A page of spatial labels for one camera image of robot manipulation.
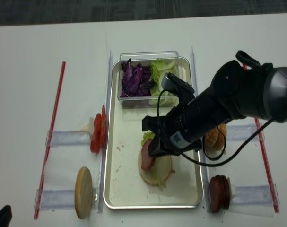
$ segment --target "black object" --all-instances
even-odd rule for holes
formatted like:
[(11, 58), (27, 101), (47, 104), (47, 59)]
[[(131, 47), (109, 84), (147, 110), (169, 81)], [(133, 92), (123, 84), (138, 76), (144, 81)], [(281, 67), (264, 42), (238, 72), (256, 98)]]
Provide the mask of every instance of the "black object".
[(11, 206), (6, 205), (0, 210), (0, 227), (8, 227), (11, 219), (12, 219)]
[(261, 66), (242, 51), (237, 58), (252, 69), (244, 70), (237, 61), (226, 63), (197, 97), (189, 84), (172, 73), (165, 75), (162, 87), (178, 96), (179, 104), (160, 116), (159, 123), (157, 117), (142, 120), (142, 130), (156, 135), (148, 148), (150, 156), (199, 150), (205, 133), (231, 120), (249, 116), (287, 121), (287, 67), (274, 68), (271, 63)]

